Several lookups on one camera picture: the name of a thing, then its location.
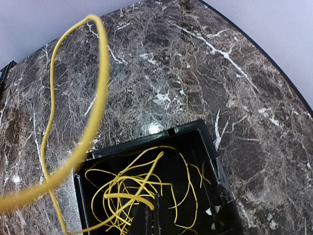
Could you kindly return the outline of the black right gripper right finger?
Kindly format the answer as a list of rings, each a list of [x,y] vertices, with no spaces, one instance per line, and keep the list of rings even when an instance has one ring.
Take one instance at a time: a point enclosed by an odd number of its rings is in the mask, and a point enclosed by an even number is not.
[[[157,194],[154,199],[153,231],[155,235],[175,235],[174,212],[164,196]]]

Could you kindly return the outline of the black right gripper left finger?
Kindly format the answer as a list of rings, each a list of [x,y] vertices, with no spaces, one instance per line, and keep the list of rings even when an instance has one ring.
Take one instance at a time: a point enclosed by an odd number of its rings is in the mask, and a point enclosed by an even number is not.
[[[136,214],[129,227],[129,235],[152,235],[153,229],[153,211],[140,202],[136,209]]]

